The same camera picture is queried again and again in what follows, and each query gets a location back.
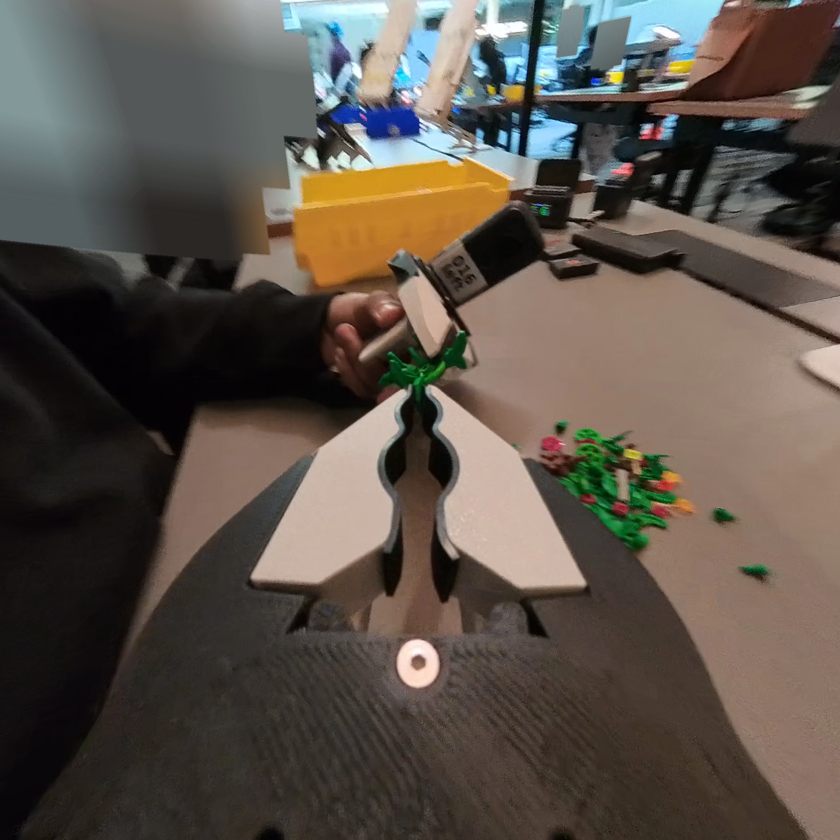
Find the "black desk mat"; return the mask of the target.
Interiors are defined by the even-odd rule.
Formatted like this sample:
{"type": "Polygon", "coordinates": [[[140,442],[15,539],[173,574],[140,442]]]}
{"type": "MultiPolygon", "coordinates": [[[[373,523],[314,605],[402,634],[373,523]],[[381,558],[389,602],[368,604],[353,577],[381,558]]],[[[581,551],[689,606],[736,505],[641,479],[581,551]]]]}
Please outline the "black desk mat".
{"type": "Polygon", "coordinates": [[[682,254],[680,269],[688,277],[760,308],[781,310],[839,295],[837,287],[823,281],[724,248],[677,249],[682,254]]]}

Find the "brown bag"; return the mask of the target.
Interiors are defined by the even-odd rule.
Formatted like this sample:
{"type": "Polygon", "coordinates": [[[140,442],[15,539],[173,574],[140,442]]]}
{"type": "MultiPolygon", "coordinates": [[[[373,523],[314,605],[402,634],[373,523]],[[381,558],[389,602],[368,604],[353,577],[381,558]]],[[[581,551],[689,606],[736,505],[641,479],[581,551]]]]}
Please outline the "brown bag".
{"type": "Polygon", "coordinates": [[[696,48],[688,101],[762,98],[803,87],[833,40],[839,2],[724,2],[696,48]]]}

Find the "yellow plastic bin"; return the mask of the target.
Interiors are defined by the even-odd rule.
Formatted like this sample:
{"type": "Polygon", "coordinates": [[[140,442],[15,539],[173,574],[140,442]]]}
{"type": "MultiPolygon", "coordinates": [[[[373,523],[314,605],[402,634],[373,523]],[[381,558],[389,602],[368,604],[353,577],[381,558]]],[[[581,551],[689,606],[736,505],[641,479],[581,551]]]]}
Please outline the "yellow plastic bin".
{"type": "Polygon", "coordinates": [[[431,259],[501,209],[511,178],[472,159],[304,175],[297,266],[320,288],[383,277],[406,250],[431,259]]]}

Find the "flat black box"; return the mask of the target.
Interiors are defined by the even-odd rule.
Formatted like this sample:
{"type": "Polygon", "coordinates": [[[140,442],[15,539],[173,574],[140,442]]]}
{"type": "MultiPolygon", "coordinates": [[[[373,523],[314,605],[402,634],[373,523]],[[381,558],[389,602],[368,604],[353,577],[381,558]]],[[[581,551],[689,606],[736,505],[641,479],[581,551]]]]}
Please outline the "flat black box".
{"type": "Polygon", "coordinates": [[[685,257],[676,247],[602,226],[572,234],[570,244],[586,256],[638,275],[677,270],[685,257]]]}

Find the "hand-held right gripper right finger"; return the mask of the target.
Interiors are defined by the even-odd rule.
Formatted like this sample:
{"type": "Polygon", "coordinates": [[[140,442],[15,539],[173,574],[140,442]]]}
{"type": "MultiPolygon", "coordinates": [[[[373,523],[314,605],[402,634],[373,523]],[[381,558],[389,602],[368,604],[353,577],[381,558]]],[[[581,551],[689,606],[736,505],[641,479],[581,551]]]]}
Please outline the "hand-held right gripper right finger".
{"type": "Polygon", "coordinates": [[[427,387],[427,468],[439,486],[431,563],[462,632],[494,607],[586,592],[585,577],[519,452],[435,385],[427,387]]]}

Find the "black pole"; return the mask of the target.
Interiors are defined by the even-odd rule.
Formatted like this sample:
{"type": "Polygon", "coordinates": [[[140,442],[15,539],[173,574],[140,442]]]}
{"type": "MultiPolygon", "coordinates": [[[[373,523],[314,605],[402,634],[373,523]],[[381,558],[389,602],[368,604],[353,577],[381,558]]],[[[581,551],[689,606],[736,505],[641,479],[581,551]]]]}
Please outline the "black pole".
{"type": "Polygon", "coordinates": [[[536,93],[536,76],[539,63],[539,49],[541,47],[543,39],[545,4],[546,1],[543,0],[532,2],[532,15],[528,38],[526,80],[524,83],[523,98],[519,119],[518,154],[523,158],[527,158],[529,156],[530,122],[536,93]]]}

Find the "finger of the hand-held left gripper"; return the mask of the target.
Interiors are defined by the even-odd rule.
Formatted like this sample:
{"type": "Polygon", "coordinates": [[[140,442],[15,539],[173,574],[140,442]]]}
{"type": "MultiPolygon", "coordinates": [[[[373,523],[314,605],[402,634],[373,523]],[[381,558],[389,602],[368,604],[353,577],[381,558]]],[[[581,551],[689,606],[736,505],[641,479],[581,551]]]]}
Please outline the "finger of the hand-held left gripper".
{"type": "Polygon", "coordinates": [[[451,348],[460,333],[467,337],[465,367],[477,365],[471,331],[459,316],[442,277],[437,272],[419,272],[397,281],[407,325],[397,341],[397,355],[408,360],[409,350],[433,360],[451,348]]]}

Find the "person's left hand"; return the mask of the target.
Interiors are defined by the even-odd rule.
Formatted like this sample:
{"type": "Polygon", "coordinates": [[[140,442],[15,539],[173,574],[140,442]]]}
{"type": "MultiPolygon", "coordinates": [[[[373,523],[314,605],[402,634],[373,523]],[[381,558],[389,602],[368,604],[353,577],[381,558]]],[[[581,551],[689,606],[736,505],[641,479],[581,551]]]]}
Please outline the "person's left hand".
{"type": "Polygon", "coordinates": [[[403,319],[402,304],[383,290],[347,292],[332,297],[322,328],[324,363],[353,394],[379,402],[380,381],[386,373],[383,358],[361,360],[366,344],[403,319]]]}

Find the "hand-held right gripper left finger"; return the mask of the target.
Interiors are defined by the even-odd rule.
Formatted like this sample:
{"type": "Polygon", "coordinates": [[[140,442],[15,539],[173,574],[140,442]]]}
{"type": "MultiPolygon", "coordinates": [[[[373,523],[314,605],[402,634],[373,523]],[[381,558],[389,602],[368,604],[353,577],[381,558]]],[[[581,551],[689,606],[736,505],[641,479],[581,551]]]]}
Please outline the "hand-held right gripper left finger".
{"type": "Polygon", "coordinates": [[[409,390],[398,390],[322,445],[251,572],[259,591],[303,595],[341,609],[369,632],[381,596],[403,572],[403,502],[413,428],[409,390]]]}

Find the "black charging case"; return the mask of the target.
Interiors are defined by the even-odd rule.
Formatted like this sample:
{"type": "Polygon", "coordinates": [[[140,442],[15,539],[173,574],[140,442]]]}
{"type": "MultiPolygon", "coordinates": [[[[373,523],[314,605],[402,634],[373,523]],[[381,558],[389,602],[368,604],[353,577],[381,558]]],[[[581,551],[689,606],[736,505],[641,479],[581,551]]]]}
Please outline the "black charging case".
{"type": "Polygon", "coordinates": [[[633,201],[641,200],[658,173],[663,158],[660,150],[639,155],[628,174],[614,175],[597,186],[591,213],[601,220],[620,219],[627,215],[633,201]]]}
{"type": "Polygon", "coordinates": [[[525,191],[522,201],[544,230],[566,228],[571,215],[575,189],[581,175],[580,159],[549,159],[538,163],[535,183],[525,191]]]}

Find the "person's black jacket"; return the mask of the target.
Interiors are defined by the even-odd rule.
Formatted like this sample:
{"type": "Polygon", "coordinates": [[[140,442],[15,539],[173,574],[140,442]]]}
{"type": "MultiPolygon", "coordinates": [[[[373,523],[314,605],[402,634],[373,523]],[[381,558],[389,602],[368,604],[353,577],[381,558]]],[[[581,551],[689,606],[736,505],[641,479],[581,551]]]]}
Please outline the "person's black jacket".
{"type": "Polygon", "coordinates": [[[177,291],[2,242],[2,838],[108,694],[159,531],[195,332],[177,291]]]}

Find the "white metal stand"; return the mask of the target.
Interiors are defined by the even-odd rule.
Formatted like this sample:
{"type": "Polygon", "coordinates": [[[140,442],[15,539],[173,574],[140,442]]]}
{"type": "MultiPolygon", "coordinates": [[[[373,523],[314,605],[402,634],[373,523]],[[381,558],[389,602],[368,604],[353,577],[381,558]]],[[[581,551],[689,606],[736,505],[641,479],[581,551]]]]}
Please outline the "white metal stand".
{"type": "Polygon", "coordinates": [[[805,352],[799,359],[801,368],[826,385],[839,390],[839,344],[805,352]]]}

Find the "green spiky toy plant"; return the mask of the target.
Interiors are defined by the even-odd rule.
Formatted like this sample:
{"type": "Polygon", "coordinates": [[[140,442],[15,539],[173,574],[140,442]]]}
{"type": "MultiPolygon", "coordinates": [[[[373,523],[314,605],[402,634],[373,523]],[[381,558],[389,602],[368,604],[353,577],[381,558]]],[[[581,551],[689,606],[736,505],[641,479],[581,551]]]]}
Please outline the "green spiky toy plant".
{"type": "Polygon", "coordinates": [[[395,351],[386,354],[386,370],[379,380],[380,389],[397,387],[410,389],[420,400],[428,386],[440,382],[447,375],[454,376],[475,365],[475,357],[467,331],[459,331],[435,356],[411,347],[407,360],[395,351]]]}

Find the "pile of toy brick pieces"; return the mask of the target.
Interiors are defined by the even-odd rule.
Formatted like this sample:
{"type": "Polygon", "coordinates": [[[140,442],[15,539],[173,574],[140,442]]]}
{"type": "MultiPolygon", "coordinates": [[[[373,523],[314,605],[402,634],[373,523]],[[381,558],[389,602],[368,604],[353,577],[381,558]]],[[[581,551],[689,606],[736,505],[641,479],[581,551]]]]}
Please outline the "pile of toy brick pieces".
{"type": "Polygon", "coordinates": [[[565,422],[539,441],[547,472],[613,536],[634,553],[652,532],[696,512],[670,456],[636,445],[630,433],[605,436],[592,427],[570,431],[565,422]]]}

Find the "small blue bin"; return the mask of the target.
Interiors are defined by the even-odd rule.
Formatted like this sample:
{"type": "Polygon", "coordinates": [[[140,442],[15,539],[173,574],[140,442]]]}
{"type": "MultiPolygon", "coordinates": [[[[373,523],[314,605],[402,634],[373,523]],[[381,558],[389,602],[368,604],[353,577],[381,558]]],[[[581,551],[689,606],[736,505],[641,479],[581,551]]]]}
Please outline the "small blue bin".
{"type": "Polygon", "coordinates": [[[421,132],[421,121],[411,107],[366,108],[360,118],[372,140],[413,138],[421,132]]]}

